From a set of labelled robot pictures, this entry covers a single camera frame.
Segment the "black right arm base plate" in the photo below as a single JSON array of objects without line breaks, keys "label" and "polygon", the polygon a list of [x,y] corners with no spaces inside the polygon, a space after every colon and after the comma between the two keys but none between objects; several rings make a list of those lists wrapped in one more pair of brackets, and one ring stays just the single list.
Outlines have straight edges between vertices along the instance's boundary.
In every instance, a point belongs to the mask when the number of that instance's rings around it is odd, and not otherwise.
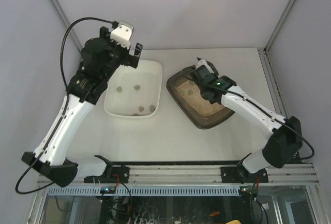
[{"label": "black right arm base plate", "polygon": [[259,179],[260,183],[269,182],[266,169],[256,173],[249,173],[244,168],[226,166],[220,168],[220,174],[223,183],[254,183],[256,179]]}]

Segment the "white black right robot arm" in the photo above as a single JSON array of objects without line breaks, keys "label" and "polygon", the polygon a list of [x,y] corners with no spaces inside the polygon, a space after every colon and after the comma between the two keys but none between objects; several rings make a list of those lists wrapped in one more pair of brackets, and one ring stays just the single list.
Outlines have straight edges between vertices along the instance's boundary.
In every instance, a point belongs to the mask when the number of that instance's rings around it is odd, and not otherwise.
[{"label": "white black right robot arm", "polygon": [[215,66],[204,59],[198,60],[189,75],[203,99],[239,114],[257,126],[266,139],[263,148],[240,161],[238,167],[243,172],[253,174],[268,167],[282,168],[302,148],[302,129],[298,118],[286,118],[264,107],[235,81],[219,76]]}]

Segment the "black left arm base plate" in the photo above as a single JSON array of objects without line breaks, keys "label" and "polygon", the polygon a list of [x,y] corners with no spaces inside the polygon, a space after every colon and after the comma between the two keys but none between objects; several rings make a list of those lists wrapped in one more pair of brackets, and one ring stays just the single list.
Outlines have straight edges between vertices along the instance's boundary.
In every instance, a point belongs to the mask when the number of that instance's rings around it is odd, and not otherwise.
[{"label": "black left arm base plate", "polygon": [[106,168],[101,176],[88,176],[84,178],[84,183],[128,183],[130,168],[127,166],[115,166]]}]

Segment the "brown plastic litter box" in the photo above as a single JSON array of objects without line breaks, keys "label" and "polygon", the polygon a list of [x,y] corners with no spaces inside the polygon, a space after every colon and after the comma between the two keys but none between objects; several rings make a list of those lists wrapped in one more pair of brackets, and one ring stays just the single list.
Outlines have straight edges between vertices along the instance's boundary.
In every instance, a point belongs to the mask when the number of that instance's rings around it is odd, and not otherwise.
[{"label": "brown plastic litter box", "polygon": [[211,104],[202,98],[198,86],[189,80],[189,73],[194,67],[186,67],[171,76],[166,82],[166,88],[180,109],[199,129],[213,128],[227,119],[235,112],[221,104]]}]

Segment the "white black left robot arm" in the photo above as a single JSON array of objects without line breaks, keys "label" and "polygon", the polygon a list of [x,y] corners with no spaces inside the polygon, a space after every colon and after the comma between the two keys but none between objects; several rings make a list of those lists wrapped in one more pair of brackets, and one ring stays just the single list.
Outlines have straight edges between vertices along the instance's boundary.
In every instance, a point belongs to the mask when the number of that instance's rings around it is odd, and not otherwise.
[{"label": "white black left robot arm", "polygon": [[81,50],[81,68],[66,87],[63,104],[51,129],[34,151],[22,156],[30,169],[60,187],[68,186],[75,178],[101,176],[111,166],[110,161],[100,155],[69,159],[67,151],[116,69],[120,66],[137,68],[143,46],[137,43],[134,54],[129,53],[133,31],[132,25],[121,22],[112,31],[101,27],[99,37],[85,43]]}]

